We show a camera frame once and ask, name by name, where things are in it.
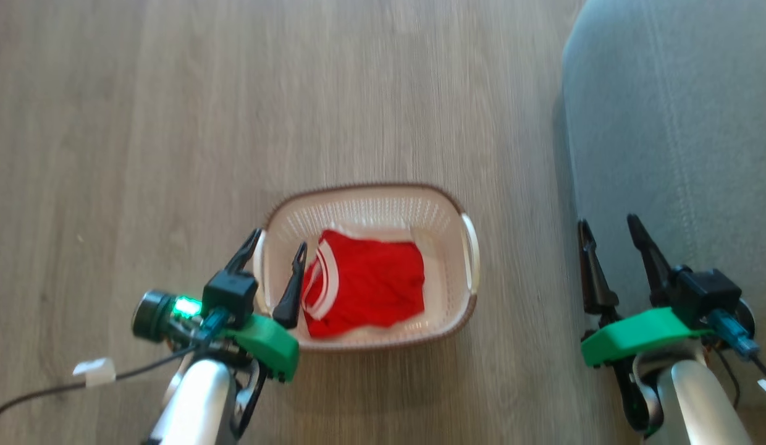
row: green bracket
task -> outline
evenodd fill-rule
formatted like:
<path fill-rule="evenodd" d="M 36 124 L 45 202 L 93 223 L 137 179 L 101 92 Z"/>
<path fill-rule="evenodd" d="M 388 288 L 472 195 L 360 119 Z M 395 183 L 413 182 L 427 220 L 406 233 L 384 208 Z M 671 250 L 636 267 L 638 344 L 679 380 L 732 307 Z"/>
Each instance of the green bracket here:
<path fill-rule="evenodd" d="M 670 307 L 662 307 L 609 324 L 582 341 L 581 352 L 586 366 L 600 366 L 712 332 L 689 329 Z"/>
<path fill-rule="evenodd" d="M 234 339 L 239 346 L 271 369 L 273 378 L 284 377 L 292 382 L 298 369 L 300 350 L 298 341 L 281 324 L 266 316 L 252 313 L 240 330 L 226 329 L 224 336 Z"/>

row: gray upholstery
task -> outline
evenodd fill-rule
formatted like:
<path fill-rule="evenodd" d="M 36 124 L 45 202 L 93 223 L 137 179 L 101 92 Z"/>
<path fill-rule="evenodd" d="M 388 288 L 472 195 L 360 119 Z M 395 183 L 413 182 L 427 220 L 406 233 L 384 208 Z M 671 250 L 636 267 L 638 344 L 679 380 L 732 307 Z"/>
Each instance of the gray upholstery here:
<path fill-rule="evenodd" d="M 669 262 L 743 288 L 766 361 L 766 0 L 589 0 L 563 63 L 578 213 L 623 313 L 649 306 L 635 212 Z"/>

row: plastic basket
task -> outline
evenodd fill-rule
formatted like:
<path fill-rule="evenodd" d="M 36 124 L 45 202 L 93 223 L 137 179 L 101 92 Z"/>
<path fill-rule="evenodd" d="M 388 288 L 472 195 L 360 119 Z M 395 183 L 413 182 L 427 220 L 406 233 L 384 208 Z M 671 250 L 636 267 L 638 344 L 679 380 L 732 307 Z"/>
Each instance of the plastic basket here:
<path fill-rule="evenodd" d="M 271 213 L 253 257 L 261 281 L 256 303 L 270 315 L 292 273 L 292 257 L 309 243 L 307 264 L 322 231 L 338 224 L 367 233 L 408 228 L 424 258 L 424 313 L 388 329 L 363 327 L 329 340 L 309 335 L 303 313 L 292 330 L 301 350 L 389 349 L 451 335 L 470 319 L 479 285 L 479 242 L 470 218 L 452 197 L 428 185 L 361 185 L 290 197 Z"/>

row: basket handle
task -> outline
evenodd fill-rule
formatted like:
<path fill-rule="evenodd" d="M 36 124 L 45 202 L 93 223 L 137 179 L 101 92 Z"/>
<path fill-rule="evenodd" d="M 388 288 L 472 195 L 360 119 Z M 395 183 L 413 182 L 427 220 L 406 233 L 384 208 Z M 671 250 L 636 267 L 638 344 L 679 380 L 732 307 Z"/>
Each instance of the basket handle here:
<path fill-rule="evenodd" d="M 256 282 L 259 284 L 259 287 L 256 288 L 254 301 L 256 301 L 256 306 L 259 307 L 259 310 L 262 311 L 262 315 L 270 316 L 273 311 L 267 306 L 267 302 L 265 302 L 265 283 L 262 279 L 262 248 L 265 246 L 265 235 L 267 235 L 267 231 L 262 229 L 262 232 L 259 234 L 259 241 L 256 242 L 256 249 L 254 250 L 251 259 L 251 268 L 256 277 Z"/>
<path fill-rule="evenodd" d="M 476 238 L 476 229 L 474 223 L 468 214 L 461 214 L 460 217 L 465 225 L 465 243 L 463 243 L 463 254 L 465 256 L 465 271 L 468 277 L 468 289 L 471 295 L 476 295 L 479 289 L 479 240 Z"/>

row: folded red garment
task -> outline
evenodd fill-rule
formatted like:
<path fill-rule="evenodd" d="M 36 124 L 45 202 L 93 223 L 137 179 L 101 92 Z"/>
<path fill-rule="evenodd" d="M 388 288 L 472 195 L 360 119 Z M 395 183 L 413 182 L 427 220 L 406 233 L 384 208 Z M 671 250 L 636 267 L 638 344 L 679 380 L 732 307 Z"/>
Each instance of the folded red garment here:
<path fill-rule="evenodd" d="M 303 281 L 309 334 L 337 336 L 360 326 L 388 328 L 424 311 L 424 261 L 413 242 L 320 236 Z"/>

